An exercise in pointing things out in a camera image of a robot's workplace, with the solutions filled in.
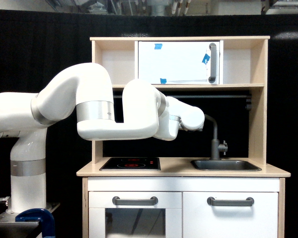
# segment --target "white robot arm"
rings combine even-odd
[[[0,138],[19,137],[10,157],[13,212],[46,206],[47,127],[67,118],[75,106],[77,131],[86,140],[173,140],[179,125],[196,130],[204,123],[200,109],[139,79],[126,85],[124,122],[116,123],[109,75],[95,63],[63,70],[39,94],[0,93]]]

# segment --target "sink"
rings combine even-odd
[[[242,160],[193,160],[193,166],[206,171],[261,171],[262,169]]]

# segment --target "gray faucet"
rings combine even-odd
[[[213,140],[211,141],[211,157],[210,160],[221,160],[220,152],[224,152],[224,155],[228,149],[227,143],[223,141],[223,144],[220,144],[218,140],[218,124],[217,121],[209,116],[205,115],[205,119],[213,122]]]

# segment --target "cabinet handle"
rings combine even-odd
[[[119,197],[113,197],[114,205],[123,206],[154,206],[158,203],[158,198],[152,197],[150,199],[120,199]]]
[[[211,76],[209,77],[209,82],[214,83],[217,77],[217,46],[214,43],[209,45],[211,50]]]
[[[213,197],[208,197],[207,202],[216,207],[251,207],[254,204],[254,199],[248,197],[246,200],[215,200]]]

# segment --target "black induction cooktop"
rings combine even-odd
[[[160,161],[157,157],[121,157],[110,158],[100,171],[160,171]]]

